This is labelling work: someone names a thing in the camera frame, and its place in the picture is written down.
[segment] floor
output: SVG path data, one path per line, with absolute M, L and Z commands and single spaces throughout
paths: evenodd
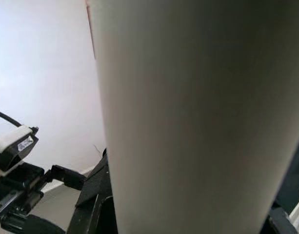
M 67 229 L 74 211 L 74 205 L 80 195 L 79 191 L 63 187 L 48 193 L 31 212 L 45 218 L 64 230 Z M 8 234 L 0 228 L 0 234 Z

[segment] baseboard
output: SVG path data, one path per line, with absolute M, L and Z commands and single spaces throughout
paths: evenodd
M 82 175 L 88 176 L 91 171 L 95 168 L 95 166 L 90 167 L 84 171 L 81 172 Z M 49 186 L 45 187 L 42 192 L 44 193 L 44 197 L 41 199 L 40 203 L 46 202 L 49 199 L 57 196 L 58 194 L 66 191 L 67 189 L 70 189 L 60 181 L 54 181 Z

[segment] label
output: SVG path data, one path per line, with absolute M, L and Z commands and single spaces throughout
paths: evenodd
M 18 144 L 18 151 L 23 151 L 25 148 L 27 148 L 29 145 L 33 143 L 33 139 L 31 136 L 29 136 L 27 139 L 22 141 L 21 143 Z

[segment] white tube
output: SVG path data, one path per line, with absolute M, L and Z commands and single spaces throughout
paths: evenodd
M 259 232 L 299 139 L 292 4 L 92 2 L 120 234 Z

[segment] white wall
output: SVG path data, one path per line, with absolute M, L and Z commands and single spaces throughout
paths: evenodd
M 0 0 L 0 111 L 39 126 L 27 162 L 97 164 L 105 139 L 84 0 Z M 0 134 L 12 128 L 0 119 Z

